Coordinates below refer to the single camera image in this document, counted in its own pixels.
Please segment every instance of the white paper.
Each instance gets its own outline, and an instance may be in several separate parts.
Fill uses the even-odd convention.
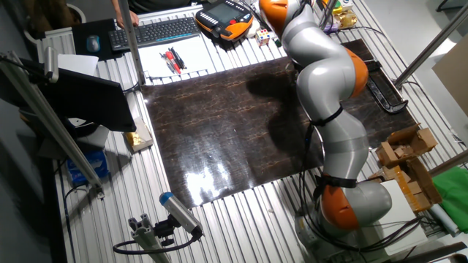
[[[200,36],[192,37],[169,44],[139,48],[141,65],[145,76],[172,77],[178,75],[170,71],[166,61],[160,55],[166,53],[170,47],[174,47],[174,50],[185,63],[186,69],[181,70],[182,74],[207,69],[208,63],[211,63],[203,39]]]
[[[96,56],[59,54],[58,67],[61,69],[67,69],[73,72],[94,76],[98,60],[99,58]]]

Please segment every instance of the computer mouse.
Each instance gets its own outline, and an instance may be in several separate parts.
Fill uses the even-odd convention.
[[[99,37],[91,35],[86,39],[86,49],[88,52],[97,53],[101,50],[101,44],[99,43]]]

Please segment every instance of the green cloth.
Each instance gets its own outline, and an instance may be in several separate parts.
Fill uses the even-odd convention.
[[[440,205],[460,231],[468,233],[468,171],[454,167],[433,181],[443,199]]]

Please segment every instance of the pen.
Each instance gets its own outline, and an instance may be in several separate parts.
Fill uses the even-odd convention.
[[[160,55],[161,55],[161,58],[164,59],[164,60],[166,61],[166,65],[167,65],[167,67],[169,67],[170,71],[171,71],[173,74],[175,74],[176,71],[175,71],[173,65],[170,63],[169,58],[167,58],[166,55],[163,55],[163,54],[161,54],[161,53],[160,53]]]
[[[166,51],[166,57],[169,58],[170,63],[174,66],[174,69],[177,71],[177,73],[181,74],[181,69],[177,66],[173,54],[170,51]]]
[[[178,53],[176,52],[176,50],[174,50],[174,47],[172,48],[171,51],[173,52],[175,58],[178,60],[180,68],[181,68],[181,69],[186,69],[187,67],[185,66],[184,61],[183,61],[182,58],[178,55]]]
[[[169,50],[174,55],[174,60],[177,63],[178,68],[183,69],[184,67],[182,66],[182,63],[179,60],[179,57],[177,56],[176,51],[174,50],[174,47],[168,48],[167,50]]]

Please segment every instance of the robotic arm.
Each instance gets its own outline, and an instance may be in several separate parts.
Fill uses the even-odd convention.
[[[337,230],[372,224],[390,210],[390,194],[379,183],[356,183],[369,152],[367,133],[339,103],[364,90],[366,65],[320,30],[309,4],[260,0],[260,11],[289,58],[303,68],[297,93],[309,119],[312,123],[331,119],[317,126],[325,151],[324,184],[316,190],[321,194],[319,217]]]

